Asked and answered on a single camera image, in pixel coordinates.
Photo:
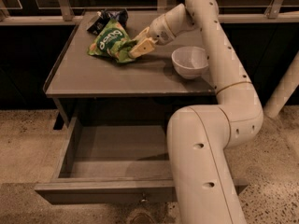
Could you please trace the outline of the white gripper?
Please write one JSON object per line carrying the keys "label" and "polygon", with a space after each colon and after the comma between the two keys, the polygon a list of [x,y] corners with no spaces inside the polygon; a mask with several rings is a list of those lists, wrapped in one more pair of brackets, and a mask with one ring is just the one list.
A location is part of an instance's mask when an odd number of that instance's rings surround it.
{"label": "white gripper", "polygon": [[133,47],[129,50],[129,57],[138,58],[154,51],[156,43],[166,45],[174,39],[175,36],[166,22],[166,16],[161,15],[135,37],[132,41]]}

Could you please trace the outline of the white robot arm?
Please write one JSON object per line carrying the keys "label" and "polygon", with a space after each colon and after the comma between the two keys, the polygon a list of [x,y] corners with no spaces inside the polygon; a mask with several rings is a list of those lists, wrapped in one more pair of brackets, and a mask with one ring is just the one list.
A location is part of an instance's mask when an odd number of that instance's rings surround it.
{"label": "white robot arm", "polygon": [[247,224],[225,159],[227,147],[251,140],[263,108],[219,21],[216,0],[185,0],[136,37],[137,58],[198,28],[216,92],[214,105],[190,105],[168,122],[167,146],[182,224]]}

